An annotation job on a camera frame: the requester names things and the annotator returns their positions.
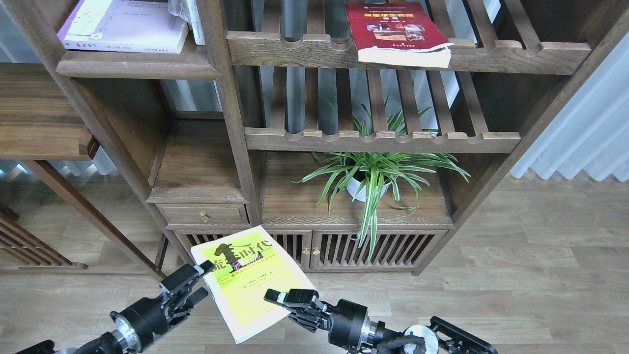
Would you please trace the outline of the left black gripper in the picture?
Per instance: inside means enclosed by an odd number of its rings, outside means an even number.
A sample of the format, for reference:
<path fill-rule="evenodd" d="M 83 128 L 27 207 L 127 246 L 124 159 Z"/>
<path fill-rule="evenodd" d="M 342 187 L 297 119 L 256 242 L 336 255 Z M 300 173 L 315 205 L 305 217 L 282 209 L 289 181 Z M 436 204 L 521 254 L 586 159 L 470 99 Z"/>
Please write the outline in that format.
<path fill-rule="evenodd" d="M 200 265 L 185 264 L 160 282 L 156 298 L 140 298 L 121 312 L 111 311 L 116 324 L 113 336 L 124 353 L 142 353 L 167 332 L 187 320 L 193 308 L 205 299 L 205 288 L 191 292 L 195 284 L 215 269 L 207 260 Z"/>

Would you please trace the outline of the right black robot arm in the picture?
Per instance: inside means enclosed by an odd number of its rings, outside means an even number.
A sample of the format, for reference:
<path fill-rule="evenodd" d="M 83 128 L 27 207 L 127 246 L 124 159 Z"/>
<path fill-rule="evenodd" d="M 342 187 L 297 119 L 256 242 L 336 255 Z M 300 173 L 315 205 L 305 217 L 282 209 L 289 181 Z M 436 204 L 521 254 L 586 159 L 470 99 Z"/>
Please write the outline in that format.
<path fill-rule="evenodd" d="M 399 332 L 372 321 L 364 305 L 340 299 L 333 306 L 312 289 L 268 289 L 264 300 L 286 308 L 289 319 L 310 332 L 328 331 L 328 343 L 349 354 L 437 354 L 440 348 L 450 354 L 497 353 L 493 345 L 436 316 L 429 326 L 416 324 Z"/>

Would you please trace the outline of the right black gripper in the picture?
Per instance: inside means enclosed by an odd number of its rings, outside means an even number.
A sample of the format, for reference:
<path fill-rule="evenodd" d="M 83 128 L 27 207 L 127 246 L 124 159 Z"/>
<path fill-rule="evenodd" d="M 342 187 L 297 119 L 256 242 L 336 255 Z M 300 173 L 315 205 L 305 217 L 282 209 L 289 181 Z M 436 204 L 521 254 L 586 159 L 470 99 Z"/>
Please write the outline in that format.
<path fill-rule="evenodd" d="M 289 319 L 309 332 L 328 331 L 328 343 L 349 353 L 375 347 L 377 325 L 370 320 L 366 306 L 345 299 L 333 306 L 318 296 L 308 289 L 267 289 L 264 300 L 290 311 Z"/>

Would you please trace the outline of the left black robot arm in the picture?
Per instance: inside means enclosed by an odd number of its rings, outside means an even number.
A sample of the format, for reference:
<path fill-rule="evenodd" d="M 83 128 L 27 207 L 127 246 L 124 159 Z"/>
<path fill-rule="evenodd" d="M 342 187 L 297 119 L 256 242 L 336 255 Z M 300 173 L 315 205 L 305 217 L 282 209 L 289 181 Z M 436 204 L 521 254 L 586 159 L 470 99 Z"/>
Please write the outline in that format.
<path fill-rule="evenodd" d="M 41 341 L 23 354 L 138 354 L 145 352 L 171 330 L 187 320 L 194 307 L 209 294 L 204 288 L 192 291 L 198 280 L 215 269 L 211 261 L 185 264 L 159 283 L 161 294 L 140 298 L 121 312 L 111 311 L 116 329 L 79 348 L 55 349 L 52 340 Z"/>

